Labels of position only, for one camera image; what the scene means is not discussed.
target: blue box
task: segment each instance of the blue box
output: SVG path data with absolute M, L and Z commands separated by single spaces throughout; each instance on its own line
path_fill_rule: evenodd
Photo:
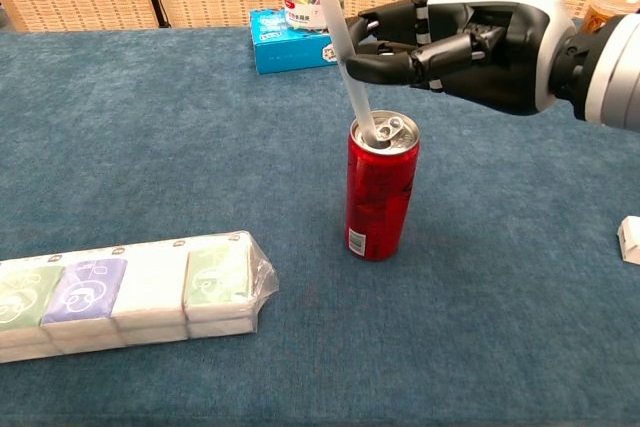
M 329 34 L 290 28 L 284 9 L 252 10 L 249 18 L 259 74 L 336 64 Z

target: pull tab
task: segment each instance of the pull tab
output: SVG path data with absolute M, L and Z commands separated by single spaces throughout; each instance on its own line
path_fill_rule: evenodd
M 400 117 L 389 117 L 383 123 L 376 126 L 378 140 L 390 141 L 400 133 L 404 127 L 404 122 Z

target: clear straw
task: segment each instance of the clear straw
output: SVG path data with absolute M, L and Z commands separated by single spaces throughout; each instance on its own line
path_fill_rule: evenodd
M 360 132 L 362 132 L 362 137 L 367 145 L 375 148 L 380 142 L 376 135 L 367 92 L 362 82 L 357 81 L 349 75 L 345 65 L 347 59 L 356 55 L 356 51 L 351 43 L 351 37 L 349 36 L 347 23 L 344 20 L 340 1 L 320 0 L 320 5 L 325 21 L 327 22 L 327 28 L 329 29 L 329 35 L 333 43 L 333 51 L 338 60 L 340 74 L 342 75 L 342 80 L 351 99 L 351 106 L 356 114 Z

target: white tissue pack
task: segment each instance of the white tissue pack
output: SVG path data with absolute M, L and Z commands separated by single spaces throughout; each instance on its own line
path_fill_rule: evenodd
M 249 232 L 0 262 L 0 362 L 257 332 L 278 291 Z
M 640 264 L 640 217 L 625 217 L 618 227 L 622 260 Z

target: barcode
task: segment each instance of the barcode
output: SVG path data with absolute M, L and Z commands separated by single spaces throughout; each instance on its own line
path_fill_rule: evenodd
M 349 229 L 349 249 L 358 255 L 364 255 L 367 236 Z

